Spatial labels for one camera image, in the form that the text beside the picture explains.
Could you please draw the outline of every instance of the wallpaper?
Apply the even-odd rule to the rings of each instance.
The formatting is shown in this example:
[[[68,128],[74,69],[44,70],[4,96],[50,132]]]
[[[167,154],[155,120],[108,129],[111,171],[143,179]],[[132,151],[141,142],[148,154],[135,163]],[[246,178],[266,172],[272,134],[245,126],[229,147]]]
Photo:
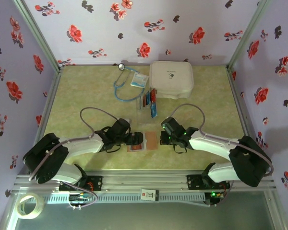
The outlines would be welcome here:
[[[288,0],[268,6],[233,78],[256,140],[274,165],[273,178],[288,217]]]
[[[54,70],[11,0],[0,1],[0,221],[33,145]]]
[[[259,0],[25,0],[60,66],[228,64]]]

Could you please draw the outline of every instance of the table surface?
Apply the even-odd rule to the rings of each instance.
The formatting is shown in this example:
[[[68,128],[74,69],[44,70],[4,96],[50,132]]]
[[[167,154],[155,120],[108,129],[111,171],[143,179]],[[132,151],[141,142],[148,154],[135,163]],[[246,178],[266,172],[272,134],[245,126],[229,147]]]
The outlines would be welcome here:
[[[149,66],[132,68],[149,75]],[[142,116],[137,113],[137,102],[121,102],[114,96],[113,82],[121,71],[117,66],[66,66],[54,99],[45,134],[53,132],[59,138],[73,138],[90,135],[90,130],[80,120],[79,112],[84,107],[103,109],[117,118],[130,119],[134,131],[155,131],[160,140],[161,122],[180,104],[192,103],[201,107],[206,116],[203,131],[227,138],[241,138],[243,131],[224,66],[193,66],[194,88],[189,98],[173,100],[157,98],[158,116],[142,124]],[[124,80],[127,71],[118,84]],[[118,91],[121,98],[131,98],[141,91],[130,86],[130,75],[125,86]],[[85,121],[95,130],[111,126],[109,117],[97,110],[83,112]],[[202,115],[191,106],[180,108],[174,118],[187,127],[199,127]],[[212,162],[227,160],[205,151],[188,150],[176,154],[172,146],[160,146],[157,150],[127,153],[126,146],[114,153],[87,153],[67,159],[69,164],[77,163],[85,170],[96,169],[170,169],[203,170]]]

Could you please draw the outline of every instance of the blue stethoscope tubing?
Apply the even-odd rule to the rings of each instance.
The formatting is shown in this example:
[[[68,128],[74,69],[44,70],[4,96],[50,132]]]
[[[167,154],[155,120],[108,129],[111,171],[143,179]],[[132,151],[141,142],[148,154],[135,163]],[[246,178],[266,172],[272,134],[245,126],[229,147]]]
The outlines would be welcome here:
[[[134,71],[134,72],[139,73],[139,71],[137,71],[137,70],[135,70],[135,69],[132,69],[132,68],[129,68],[129,67],[124,67],[124,69],[123,69],[122,71],[125,71],[125,69],[128,69],[128,70],[130,70],[130,71]],[[128,77],[129,77],[129,75],[130,75],[130,73],[129,73],[128,76],[126,77],[126,80],[125,80],[122,84],[116,85],[117,81],[120,79],[120,77],[121,77],[122,74],[123,74],[123,73],[120,74],[120,76],[116,79],[116,81],[115,81],[114,84],[113,84],[113,87],[114,87],[114,95],[115,95],[116,99],[120,100],[121,102],[131,102],[131,101],[137,99],[138,97],[140,97],[141,94],[144,93],[145,88],[143,88],[143,89],[142,89],[142,92],[140,92],[140,94],[137,95],[136,97],[133,97],[133,98],[130,98],[130,99],[121,99],[121,98],[119,98],[119,97],[117,96],[117,89],[120,89],[121,87],[124,86],[126,80],[128,79]]]

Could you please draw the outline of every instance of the white plastic box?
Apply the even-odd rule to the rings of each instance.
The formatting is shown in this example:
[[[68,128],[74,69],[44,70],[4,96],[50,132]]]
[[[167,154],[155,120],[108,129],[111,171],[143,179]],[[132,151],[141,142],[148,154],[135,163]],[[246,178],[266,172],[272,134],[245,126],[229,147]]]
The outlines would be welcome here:
[[[189,62],[155,61],[150,65],[149,86],[157,90],[157,98],[187,98],[194,87]]]

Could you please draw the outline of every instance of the tape roll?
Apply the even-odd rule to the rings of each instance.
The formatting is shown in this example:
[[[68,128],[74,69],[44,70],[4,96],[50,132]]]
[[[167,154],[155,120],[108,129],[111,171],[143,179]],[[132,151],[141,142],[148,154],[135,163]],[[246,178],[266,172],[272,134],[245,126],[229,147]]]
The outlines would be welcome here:
[[[35,208],[33,209],[32,212],[26,213],[24,210],[24,206],[30,198],[35,198],[36,205],[35,205]],[[35,193],[28,193],[28,194],[23,195],[19,198],[15,207],[16,207],[19,218],[21,218],[21,219],[34,219],[34,218],[38,217],[39,214],[42,213],[42,211],[44,209],[44,205],[45,205],[45,202],[41,196],[39,196]]]

